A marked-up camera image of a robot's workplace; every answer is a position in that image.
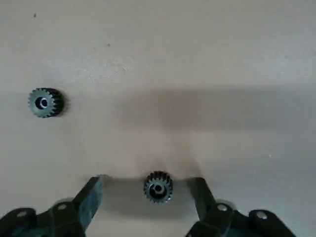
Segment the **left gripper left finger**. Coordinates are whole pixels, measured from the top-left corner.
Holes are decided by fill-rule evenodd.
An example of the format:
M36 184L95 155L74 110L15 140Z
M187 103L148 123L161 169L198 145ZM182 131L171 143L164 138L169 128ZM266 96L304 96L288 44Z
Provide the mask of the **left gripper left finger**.
M67 198L37 214L31 207L16 208L0 218L2 237L84 237L100 207L102 180L92 177L74 198Z

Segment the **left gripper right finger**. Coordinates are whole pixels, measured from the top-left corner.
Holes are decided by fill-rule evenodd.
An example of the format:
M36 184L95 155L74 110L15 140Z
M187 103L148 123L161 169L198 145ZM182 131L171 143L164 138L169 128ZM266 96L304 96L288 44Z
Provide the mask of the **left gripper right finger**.
M274 213L253 209L243 215L230 205L217 202L205 179L195 177L187 183L198 215L187 237L295 237Z

